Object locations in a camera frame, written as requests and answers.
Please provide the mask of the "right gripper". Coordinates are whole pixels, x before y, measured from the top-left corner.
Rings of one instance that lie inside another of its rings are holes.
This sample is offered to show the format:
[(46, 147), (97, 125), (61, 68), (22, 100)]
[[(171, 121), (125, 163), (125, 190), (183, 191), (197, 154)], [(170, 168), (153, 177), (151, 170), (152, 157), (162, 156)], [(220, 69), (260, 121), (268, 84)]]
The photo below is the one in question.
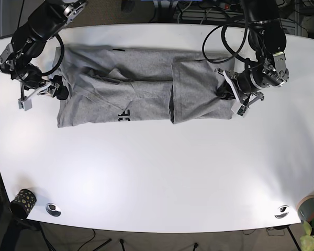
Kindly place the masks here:
[(46, 95), (58, 100), (67, 100), (69, 96), (67, 87), (61, 83), (61, 77), (57, 75), (55, 75), (54, 78), (45, 81), (40, 87), (34, 89), (29, 96), (25, 96), (24, 94), (25, 86), (25, 84), (20, 82), (20, 98), (18, 99), (18, 107), (24, 111), (32, 108), (32, 99), (37, 96)]

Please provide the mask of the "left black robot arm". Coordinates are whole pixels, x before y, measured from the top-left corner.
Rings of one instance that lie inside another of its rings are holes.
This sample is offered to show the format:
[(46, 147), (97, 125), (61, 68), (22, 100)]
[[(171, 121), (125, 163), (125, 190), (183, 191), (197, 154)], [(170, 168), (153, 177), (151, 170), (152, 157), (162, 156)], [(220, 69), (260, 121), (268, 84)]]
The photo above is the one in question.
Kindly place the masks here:
[[(227, 59), (205, 59), (210, 63), (223, 64), (237, 59), (244, 70), (216, 69), (224, 77), (217, 88), (216, 104), (210, 111), (214, 118), (230, 119), (233, 115), (244, 116), (257, 101), (264, 100), (262, 90), (281, 87), (289, 80), (286, 67), (286, 35), (283, 31), (278, 6), (275, 1), (241, 1), (244, 22), (230, 18), (221, 25), (221, 41), (231, 54)], [(239, 48), (234, 51), (227, 43), (226, 31), (230, 26), (242, 27), (244, 35)]]

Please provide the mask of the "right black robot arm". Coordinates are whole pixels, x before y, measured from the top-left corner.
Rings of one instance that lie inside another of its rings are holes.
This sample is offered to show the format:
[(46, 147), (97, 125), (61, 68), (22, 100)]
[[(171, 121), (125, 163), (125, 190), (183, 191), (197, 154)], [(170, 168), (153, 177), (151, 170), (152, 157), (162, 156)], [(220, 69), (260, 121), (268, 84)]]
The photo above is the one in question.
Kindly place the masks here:
[[(44, 1), (18, 26), (10, 43), (0, 55), (0, 72), (9, 74), (12, 80), (20, 82), (18, 105), (25, 111), (32, 108), (32, 98), (49, 95), (66, 100), (68, 88), (62, 77), (54, 75), (64, 59), (64, 43), (59, 32), (71, 23), (86, 7), (87, 1)], [(31, 63), (44, 50), (46, 43), (56, 38), (60, 45), (60, 56), (55, 66), (42, 72)]]

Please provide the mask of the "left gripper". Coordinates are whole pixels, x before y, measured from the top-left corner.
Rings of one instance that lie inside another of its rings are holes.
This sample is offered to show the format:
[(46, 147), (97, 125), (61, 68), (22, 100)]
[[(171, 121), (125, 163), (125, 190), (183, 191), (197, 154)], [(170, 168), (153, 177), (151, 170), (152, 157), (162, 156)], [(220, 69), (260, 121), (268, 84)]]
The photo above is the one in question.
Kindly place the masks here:
[(215, 72), (225, 78), (217, 88), (216, 96), (223, 100), (233, 100), (231, 111), (235, 115), (244, 117), (252, 104), (264, 100), (264, 94), (259, 91), (261, 88), (251, 80), (249, 65), (245, 65), (242, 73), (220, 68), (215, 69)]

